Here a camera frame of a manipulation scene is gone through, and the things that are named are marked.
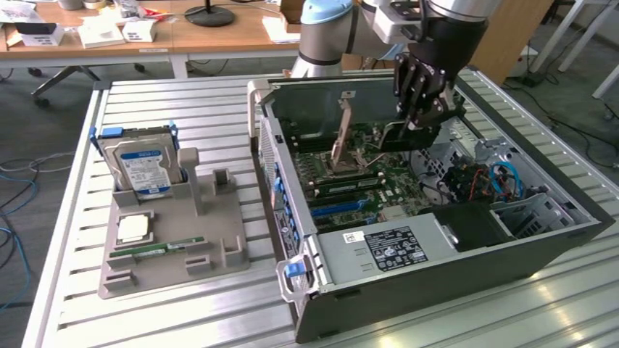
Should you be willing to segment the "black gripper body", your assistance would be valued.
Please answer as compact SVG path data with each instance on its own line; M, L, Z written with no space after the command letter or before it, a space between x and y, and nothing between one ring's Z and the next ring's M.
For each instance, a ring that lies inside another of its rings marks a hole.
M424 63L435 73L444 72L444 80L452 83L460 70L468 65L486 33L486 21L466 22L436 17L406 26L410 67Z

